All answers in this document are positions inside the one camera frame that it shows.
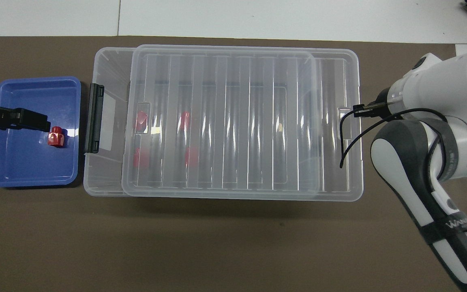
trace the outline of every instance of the black strap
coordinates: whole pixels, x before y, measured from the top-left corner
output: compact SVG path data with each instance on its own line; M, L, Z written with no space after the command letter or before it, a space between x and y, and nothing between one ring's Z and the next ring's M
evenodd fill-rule
M426 244L467 231L467 216L456 212L419 228Z

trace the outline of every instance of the blue tray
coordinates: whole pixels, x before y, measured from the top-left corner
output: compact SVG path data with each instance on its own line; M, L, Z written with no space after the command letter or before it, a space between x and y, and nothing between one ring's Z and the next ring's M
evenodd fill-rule
M64 147L48 133L0 130L0 187L67 185L77 177L80 81L75 77L9 79L0 84L0 107L22 107L48 116L66 130Z

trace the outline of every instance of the brown mat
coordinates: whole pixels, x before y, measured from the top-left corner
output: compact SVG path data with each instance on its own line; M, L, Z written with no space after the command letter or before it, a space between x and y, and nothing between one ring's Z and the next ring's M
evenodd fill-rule
M140 44L348 48L362 102L454 45L174 37L0 37L0 82L73 75ZM367 127L376 120L365 120ZM82 185L0 189L1 291L457 291L369 158L354 203L93 198ZM467 211L467 179L448 185Z

